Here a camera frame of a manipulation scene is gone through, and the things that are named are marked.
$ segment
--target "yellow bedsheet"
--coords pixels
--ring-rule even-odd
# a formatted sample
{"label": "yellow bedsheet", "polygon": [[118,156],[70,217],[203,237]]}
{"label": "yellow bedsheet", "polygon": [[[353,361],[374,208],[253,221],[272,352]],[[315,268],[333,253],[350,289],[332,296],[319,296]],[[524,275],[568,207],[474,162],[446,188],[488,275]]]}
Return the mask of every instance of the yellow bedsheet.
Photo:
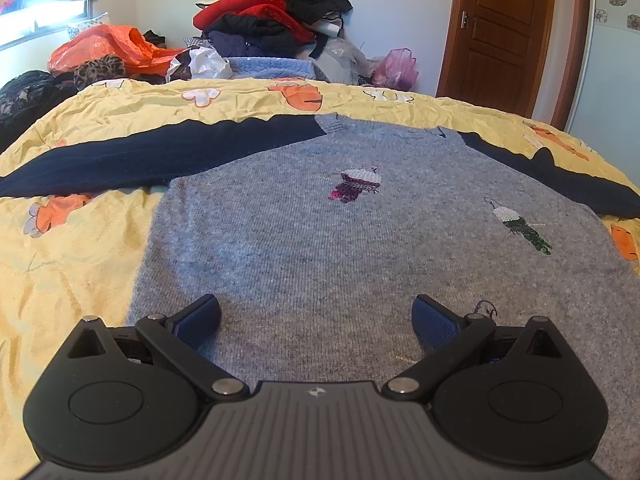
{"label": "yellow bedsheet", "polygon": [[[58,146],[124,137],[188,119],[216,123],[329,112],[475,131],[529,157],[546,146],[568,170],[640,192],[600,155],[544,124],[527,121],[535,130],[520,117],[447,98],[302,80],[194,80],[166,86],[121,80],[93,86],[39,120],[0,155],[0,174]],[[0,480],[17,479],[36,463],[22,427],[22,406],[78,319],[97,314],[110,326],[124,322],[161,197],[162,189],[0,198]],[[605,218],[604,223],[626,243],[630,265],[638,266],[640,220]]]}

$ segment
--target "leopard print fabric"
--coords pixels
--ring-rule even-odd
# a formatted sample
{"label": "leopard print fabric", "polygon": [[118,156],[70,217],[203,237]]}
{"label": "leopard print fabric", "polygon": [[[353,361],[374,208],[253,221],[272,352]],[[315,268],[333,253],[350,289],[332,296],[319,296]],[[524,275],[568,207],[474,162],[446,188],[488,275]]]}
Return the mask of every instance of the leopard print fabric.
{"label": "leopard print fabric", "polygon": [[78,90],[84,90],[98,81],[120,79],[126,75],[124,61],[114,54],[108,54],[100,59],[82,63],[74,72],[74,82]]}

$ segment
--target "brown door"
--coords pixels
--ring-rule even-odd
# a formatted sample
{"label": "brown door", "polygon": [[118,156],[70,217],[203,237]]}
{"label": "brown door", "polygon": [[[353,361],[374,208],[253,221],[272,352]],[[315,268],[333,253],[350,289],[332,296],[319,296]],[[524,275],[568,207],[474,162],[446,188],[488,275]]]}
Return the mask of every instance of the brown door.
{"label": "brown door", "polygon": [[553,5],[554,0],[454,0],[438,95],[530,117]]}

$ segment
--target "blue gripper pad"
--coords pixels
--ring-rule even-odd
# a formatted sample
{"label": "blue gripper pad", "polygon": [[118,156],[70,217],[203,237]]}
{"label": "blue gripper pad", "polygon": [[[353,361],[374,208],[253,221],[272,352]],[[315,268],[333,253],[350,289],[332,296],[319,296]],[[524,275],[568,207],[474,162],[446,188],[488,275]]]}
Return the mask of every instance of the blue gripper pad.
{"label": "blue gripper pad", "polygon": [[168,318],[164,326],[180,341],[197,350],[216,334],[221,319],[218,300],[213,294],[207,294]]}
{"label": "blue gripper pad", "polygon": [[415,298],[411,319],[414,332],[425,352],[446,345],[466,326],[463,317],[457,316],[425,294]]}

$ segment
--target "silver screw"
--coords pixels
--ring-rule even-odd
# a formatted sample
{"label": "silver screw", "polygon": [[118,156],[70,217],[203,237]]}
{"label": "silver screw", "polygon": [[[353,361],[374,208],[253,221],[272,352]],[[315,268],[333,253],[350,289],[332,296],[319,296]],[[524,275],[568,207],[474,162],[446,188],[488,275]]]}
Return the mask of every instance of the silver screw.
{"label": "silver screw", "polygon": [[219,395],[235,395],[244,389],[244,383],[233,378],[218,379],[211,389]]}
{"label": "silver screw", "polygon": [[396,394],[411,394],[420,388],[420,383],[411,377],[397,377],[391,379],[387,386]]}

